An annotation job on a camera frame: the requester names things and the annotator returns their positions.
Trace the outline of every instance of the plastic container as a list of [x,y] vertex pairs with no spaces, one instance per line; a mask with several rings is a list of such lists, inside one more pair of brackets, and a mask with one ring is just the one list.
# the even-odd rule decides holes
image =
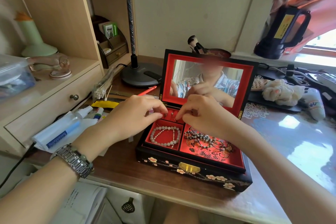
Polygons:
[[32,140],[35,141],[40,148],[48,150],[55,143],[60,141],[57,138],[61,136],[61,134],[64,133],[67,128],[85,118],[92,110],[93,108],[88,106],[84,109],[79,109],[76,112],[69,112],[58,121],[55,121],[53,124],[33,136]]
[[0,102],[36,84],[25,58],[0,54]]

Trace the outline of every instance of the bookshelf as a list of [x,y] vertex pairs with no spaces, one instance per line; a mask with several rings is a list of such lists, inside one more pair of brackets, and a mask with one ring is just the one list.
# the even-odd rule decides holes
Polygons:
[[[126,0],[23,0],[44,42],[69,56],[70,78],[56,81],[48,71],[39,72],[36,86],[0,103],[0,151],[23,155],[32,143],[16,132],[18,126],[37,133],[56,118],[65,106],[80,103],[104,74],[95,34],[91,23],[89,2],[94,13],[116,22],[130,48]],[[115,63],[128,64],[130,53]],[[75,101],[70,95],[80,95]]]

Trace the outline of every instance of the window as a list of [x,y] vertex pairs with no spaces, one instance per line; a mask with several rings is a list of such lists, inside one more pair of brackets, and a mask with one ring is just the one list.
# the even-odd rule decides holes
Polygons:
[[310,40],[302,49],[305,54],[336,57],[336,29]]

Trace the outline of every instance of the mirror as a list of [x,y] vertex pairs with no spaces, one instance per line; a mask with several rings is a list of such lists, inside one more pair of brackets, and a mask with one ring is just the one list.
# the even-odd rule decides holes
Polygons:
[[242,74],[243,69],[218,66],[210,61],[175,60],[169,94],[179,98],[209,94],[222,106],[232,107]]

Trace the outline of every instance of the red pen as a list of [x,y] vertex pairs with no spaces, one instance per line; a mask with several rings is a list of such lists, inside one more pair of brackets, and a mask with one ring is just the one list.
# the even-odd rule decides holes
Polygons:
[[141,92],[140,94],[138,94],[138,96],[143,96],[149,92],[151,92],[152,90],[155,90],[157,88],[157,86],[153,86],[151,88],[149,88],[148,90],[145,90],[144,92]]

